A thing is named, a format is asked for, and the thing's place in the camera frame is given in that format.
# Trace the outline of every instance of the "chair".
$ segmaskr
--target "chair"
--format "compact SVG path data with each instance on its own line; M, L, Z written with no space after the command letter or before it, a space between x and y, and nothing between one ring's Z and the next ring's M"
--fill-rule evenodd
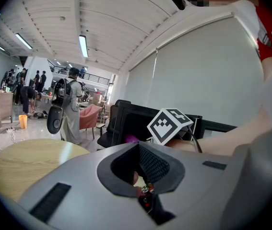
M97 140L97 143L104 148L111 147L113 136L117 136L117 134L114 134L113 132L115 129L116 119L118 115L118 106L121 102L129 104L131 103L130 101L117 100L116 103L110 107L110 119L108 127L106 129L106 132L102 134L101 137Z
M102 108L100 106L91 104L80 111L79 129L92 128L93 139L95 139L93 128L96 126L97 118L101 110Z

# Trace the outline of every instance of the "gray device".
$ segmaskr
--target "gray device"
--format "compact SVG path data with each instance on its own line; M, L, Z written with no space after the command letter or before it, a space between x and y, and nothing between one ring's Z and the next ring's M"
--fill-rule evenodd
M163 223L134 193L137 165L153 182L155 216L167 218ZM212 230L248 223L271 196L272 132L236 148L232 157L121 144L65 162L32 185L19 205L2 201L28 229Z

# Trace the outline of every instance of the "white ceiling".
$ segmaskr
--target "white ceiling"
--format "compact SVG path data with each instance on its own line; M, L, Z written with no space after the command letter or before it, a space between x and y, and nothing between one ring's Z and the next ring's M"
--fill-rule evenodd
M177 13L171 0L9 0L0 11L0 46L11 56L56 58L118 74L182 20L179 16L201 9L190 5ZM27 49L16 33L33 49ZM87 38L88 58L82 56L79 35Z

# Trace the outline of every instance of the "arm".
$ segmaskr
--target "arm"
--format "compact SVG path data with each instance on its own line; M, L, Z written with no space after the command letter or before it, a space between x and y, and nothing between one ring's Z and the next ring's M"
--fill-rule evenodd
M33 110L33 112L35 112L34 101L35 101L34 99L30 100L30 106L31 106L31 109Z
M264 78L272 75L272 57L262 60ZM231 156L235 148L242 144L251 143L258 136L272 129L272 124L266 113L261 107L258 115L246 124L237 127L221 136L199 139L199 145L205 153ZM186 151L196 151L192 141L171 140L167 146Z

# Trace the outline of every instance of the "tabletop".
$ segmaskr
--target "tabletop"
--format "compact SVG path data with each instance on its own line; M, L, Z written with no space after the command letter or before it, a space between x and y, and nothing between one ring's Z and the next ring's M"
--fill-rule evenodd
M13 144L0 152L0 194L17 202L32 184L67 160L87 153L80 146L54 139Z

